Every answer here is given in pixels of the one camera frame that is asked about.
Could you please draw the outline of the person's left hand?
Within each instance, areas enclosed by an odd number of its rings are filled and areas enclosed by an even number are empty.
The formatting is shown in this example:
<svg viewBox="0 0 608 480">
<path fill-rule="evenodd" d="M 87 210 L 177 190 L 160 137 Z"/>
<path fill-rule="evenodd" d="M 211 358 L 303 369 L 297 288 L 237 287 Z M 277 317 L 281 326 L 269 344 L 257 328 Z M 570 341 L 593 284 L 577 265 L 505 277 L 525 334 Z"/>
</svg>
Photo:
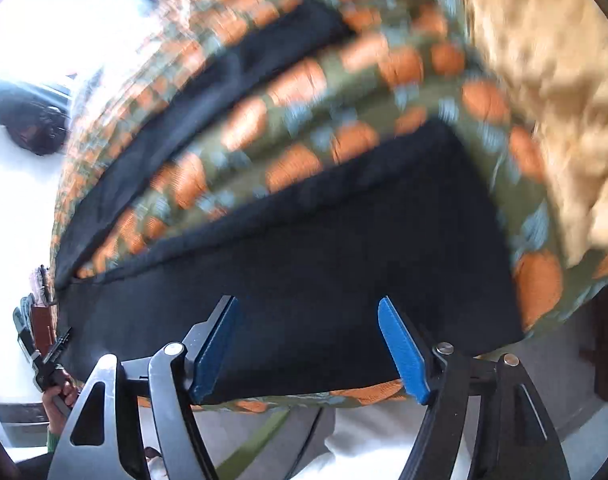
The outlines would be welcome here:
<svg viewBox="0 0 608 480">
<path fill-rule="evenodd" d="M 79 396 L 75 379 L 64 368 L 61 369 L 61 372 L 65 378 L 63 385 L 53 385 L 42 393 L 42 406 L 48 416 L 49 431 L 55 437 L 61 436 L 68 417 L 61 405 L 65 405 L 66 410 L 70 412 Z"/>
</svg>

